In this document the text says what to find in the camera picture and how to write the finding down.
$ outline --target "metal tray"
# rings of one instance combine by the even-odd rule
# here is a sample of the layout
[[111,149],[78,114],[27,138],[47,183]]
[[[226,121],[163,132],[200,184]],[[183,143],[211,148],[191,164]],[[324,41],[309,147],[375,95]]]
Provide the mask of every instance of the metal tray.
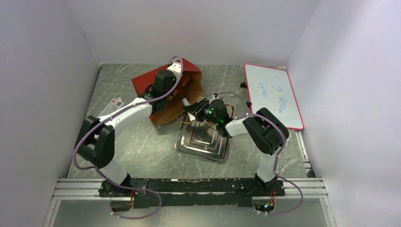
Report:
[[[229,104],[226,106],[228,114],[233,117],[235,115],[234,106]],[[185,116],[184,121],[190,121],[188,115]],[[181,154],[213,162],[224,162],[230,141],[231,139],[221,137],[217,131],[204,122],[183,123],[174,147]]]

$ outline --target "purple cable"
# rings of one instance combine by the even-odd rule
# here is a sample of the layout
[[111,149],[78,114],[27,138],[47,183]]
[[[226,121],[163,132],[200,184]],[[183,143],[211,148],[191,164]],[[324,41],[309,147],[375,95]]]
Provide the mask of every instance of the purple cable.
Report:
[[150,216],[156,214],[156,213],[160,210],[160,207],[161,207],[161,205],[162,205],[162,198],[160,197],[159,193],[157,193],[156,191],[151,190],[151,189],[146,189],[146,188],[145,188],[145,189],[144,189],[144,188],[132,188],[132,187],[126,187],[126,186],[119,185],[119,184],[117,184],[117,183],[111,181],[110,179],[108,179],[106,176],[104,176],[95,166],[80,167],[80,166],[78,165],[78,163],[77,163],[77,153],[78,153],[78,149],[82,146],[82,144],[84,143],[84,141],[85,141],[96,129],[98,129],[98,128],[100,127],[100,125],[102,125],[102,124],[104,124],[104,123],[110,121],[112,118],[115,118],[115,117],[117,117],[118,115],[124,113],[125,111],[128,111],[128,110],[130,110],[130,109],[132,109],[132,108],[134,108],[134,107],[136,107],[136,106],[138,106],[138,105],[142,105],[142,104],[146,104],[146,103],[150,103],[150,102],[154,102],[154,101],[163,99],[163,98],[167,97],[171,92],[173,92],[174,89],[178,86],[178,83],[179,83],[180,80],[181,80],[181,77],[182,77],[182,75],[183,75],[183,70],[184,70],[184,63],[183,63],[183,60],[182,60],[182,58],[180,58],[179,56],[174,56],[173,58],[171,58],[169,64],[172,63],[172,62],[174,61],[175,58],[178,58],[178,59],[180,60],[180,63],[181,63],[181,71],[180,71],[180,75],[178,76],[177,81],[175,82],[174,86],[173,86],[166,94],[164,94],[164,95],[162,95],[162,96],[160,96],[160,97],[151,99],[151,100],[147,100],[147,101],[143,101],[143,102],[139,102],[139,103],[136,103],[136,104],[133,104],[133,105],[126,106],[126,107],[120,109],[120,110],[119,110],[118,112],[116,112],[115,114],[113,114],[110,118],[106,118],[106,119],[104,119],[103,121],[99,122],[97,125],[95,125],[91,130],[89,130],[89,131],[82,137],[82,139],[81,139],[81,140],[79,141],[79,143],[76,145],[76,147],[75,147],[75,149],[74,149],[74,153],[72,154],[72,163],[74,164],[74,166],[75,166],[77,169],[79,169],[79,170],[87,170],[87,169],[93,169],[93,168],[95,168],[96,171],[97,171],[97,173],[99,173],[99,174],[100,174],[103,178],[105,178],[110,184],[112,184],[112,185],[114,185],[114,186],[116,186],[116,187],[123,188],[123,189],[127,189],[127,190],[136,190],[136,191],[147,191],[147,192],[151,192],[151,193],[155,194],[155,195],[159,198],[159,206],[157,207],[157,209],[156,209],[155,211],[153,211],[152,213],[150,213],[150,214],[148,214],[148,215],[145,215],[145,216],[142,216],[142,217],[126,217],[126,216],[117,215],[117,214],[115,214],[114,212],[112,212],[112,214],[113,214],[114,216],[116,216],[116,217],[124,218],[124,219],[142,219],[142,218],[150,217]]

